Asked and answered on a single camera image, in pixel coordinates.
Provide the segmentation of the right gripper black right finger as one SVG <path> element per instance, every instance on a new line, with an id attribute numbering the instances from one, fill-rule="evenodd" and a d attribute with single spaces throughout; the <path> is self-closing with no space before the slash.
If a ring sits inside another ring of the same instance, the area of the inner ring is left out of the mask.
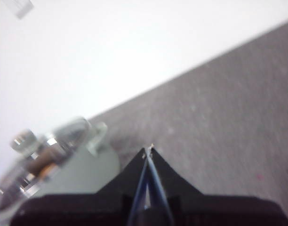
<path id="1" fill-rule="evenodd" d="M 277 203 L 254 196 L 206 194 L 180 176 L 155 148 L 150 158 L 177 226 L 288 226 Z"/>

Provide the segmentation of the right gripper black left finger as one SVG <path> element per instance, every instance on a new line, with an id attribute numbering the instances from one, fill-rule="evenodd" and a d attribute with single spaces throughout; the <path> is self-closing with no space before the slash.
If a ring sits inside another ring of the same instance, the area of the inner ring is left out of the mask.
<path id="1" fill-rule="evenodd" d="M 24 202 L 12 226 L 125 225 L 145 163 L 142 148 L 124 170 L 95 193 L 49 194 Z"/>

